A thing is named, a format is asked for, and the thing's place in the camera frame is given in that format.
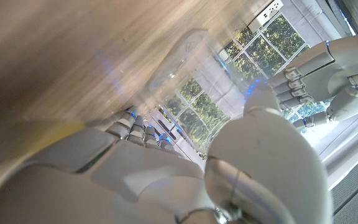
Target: wall socket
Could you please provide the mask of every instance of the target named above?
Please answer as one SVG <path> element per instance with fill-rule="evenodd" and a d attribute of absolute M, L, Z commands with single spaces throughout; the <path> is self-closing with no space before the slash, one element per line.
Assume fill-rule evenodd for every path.
<path fill-rule="evenodd" d="M 248 28 L 251 32 L 257 31 L 269 19 L 271 19 L 281 8 L 283 3 L 281 0 L 274 0 L 270 3 L 249 25 Z"/>

